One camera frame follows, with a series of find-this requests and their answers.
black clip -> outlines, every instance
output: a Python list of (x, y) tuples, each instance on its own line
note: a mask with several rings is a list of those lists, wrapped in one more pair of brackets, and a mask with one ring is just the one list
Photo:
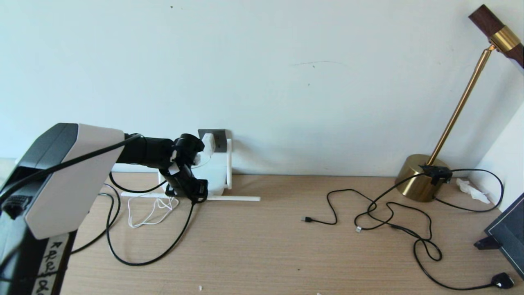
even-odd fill
[(432, 185), (436, 185), (441, 179), (444, 179), (445, 183), (449, 183), (451, 181), (451, 177), (453, 176), (453, 172), (451, 172), (448, 167), (432, 165), (419, 166), (422, 168), (422, 170), (424, 170), (425, 175), (432, 178)]

tangled white cable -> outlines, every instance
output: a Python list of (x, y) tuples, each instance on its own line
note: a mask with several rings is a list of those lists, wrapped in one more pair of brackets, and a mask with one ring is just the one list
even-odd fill
[[(176, 199), (175, 197), (169, 197), (169, 203), (164, 203), (164, 201), (161, 199), (161, 198), (156, 198), (155, 201), (153, 202), (153, 210), (151, 211), (151, 213), (149, 214), (149, 216), (146, 217), (146, 219), (144, 219), (143, 222), (141, 223), (138, 223), (138, 224), (133, 224), (133, 218), (131, 216), (131, 200), (134, 199), (134, 198), (138, 198), (138, 197), (142, 197), (142, 196), (133, 196), (133, 197), (130, 197), (128, 200), (127, 200), (127, 210), (129, 212), (129, 217), (127, 219), (127, 223), (129, 224), (130, 227), (132, 228), (137, 228), (137, 227), (140, 227), (142, 225), (154, 225), (154, 224), (159, 224), (160, 222), (162, 222), (168, 215), (169, 213), (171, 213), (173, 211), (173, 209), (175, 209), (178, 204), (179, 204), (179, 201), (178, 199)], [(172, 201), (177, 201), (177, 203), (173, 206), (172, 204)], [(157, 222), (148, 222), (149, 219), (151, 218), (151, 216), (153, 215), (153, 213), (155, 212), (155, 209), (156, 207), (158, 207), (159, 209), (164, 209), (164, 208), (167, 208), (167, 212), (164, 214), (164, 216), (162, 216), (162, 218), (157, 221)]]

power socket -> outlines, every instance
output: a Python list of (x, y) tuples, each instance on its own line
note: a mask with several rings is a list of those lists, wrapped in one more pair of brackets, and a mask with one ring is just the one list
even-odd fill
[(204, 138), (206, 133), (213, 134), (215, 138), (215, 153), (227, 152), (227, 137), (225, 129), (198, 129), (200, 139)]

wooden tabletop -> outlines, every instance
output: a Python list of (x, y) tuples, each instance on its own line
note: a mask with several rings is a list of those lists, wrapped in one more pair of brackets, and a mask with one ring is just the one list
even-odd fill
[[(117, 173), (115, 179), (131, 189), (155, 185), (156, 174)], [(69, 262), (62, 294), (452, 294), (430, 281), (412, 253), (414, 238), (388, 226), (357, 233), (353, 218), (369, 201), (353, 192), (332, 195), (339, 216), (334, 226), (305, 223), (302, 216), (332, 222), (325, 195), (334, 189), (354, 188), (375, 198), (392, 186), (393, 178), (234, 175), (229, 195), (260, 196), (261, 202), (207, 201), (197, 205), (184, 238), (164, 259), (142, 267), (126, 266), (101, 239), (75, 254)], [(471, 208), (473, 201), (455, 184), (439, 196)], [(151, 211), (152, 199), (135, 199), (136, 220)], [(419, 245), (419, 257), (431, 275), (457, 288), (484, 285), (500, 272), (509, 273), (516, 286), (488, 288), (478, 294), (522, 294), (524, 287), (498, 250), (479, 251), (473, 243), (484, 238), (484, 228), (500, 212), (469, 213), (438, 202), (417, 203), (396, 190), (381, 200), (377, 215), (389, 216), (386, 201), (426, 211), (433, 219), (433, 241), (443, 259), (434, 262)], [(75, 248), (105, 226), (110, 199), (99, 196), (79, 229)], [(111, 240), (124, 259), (141, 262), (162, 253), (180, 232), (191, 204), (180, 205), (161, 224), (132, 229), (127, 224), (127, 201)], [(363, 226), (375, 224), (362, 218)], [(427, 235), (428, 222), (419, 213), (395, 208), (392, 222)]]

desk lamp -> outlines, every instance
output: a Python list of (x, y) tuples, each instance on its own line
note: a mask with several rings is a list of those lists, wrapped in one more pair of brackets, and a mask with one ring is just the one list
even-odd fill
[[(489, 47), (484, 49), (478, 60), (475, 70), (471, 76), (469, 83), (458, 102), (458, 105), (453, 112), (449, 122), (447, 123), (444, 132), (440, 136), (439, 142), (436, 144), (435, 149), (431, 156), (414, 154), (407, 157), (402, 169), (400, 170), (395, 183), (399, 183), (402, 180), (423, 173), (421, 165), (435, 165), (445, 166), (447, 165), (437, 159), (440, 149), (444, 145), (447, 136), (450, 134), (453, 125), (457, 121), (460, 112), (462, 111), (468, 97), (475, 86), (484, 66), (486, 65), (488, 58), (493, 50), (497, 50), (504, 54), (507, 58), (514, 60), (521, 68), (524, 68), (524, 47), (520, 42), (519, 38), (505, 26), (487, 7), (482, 5), (474, 13), (470, 15), (470, 20), (488, 37), (490, 43)], [(406, 181), (399, 185), (397, 189), (402, 195), (419, 202), (430, 202), (433, 200), (433, 196), (437, 193), (440, 186), (444, 182), (440, 179), (436, 184), (432, 183), (433, 178), (421, 175), (414, 177), (409, 181)]]

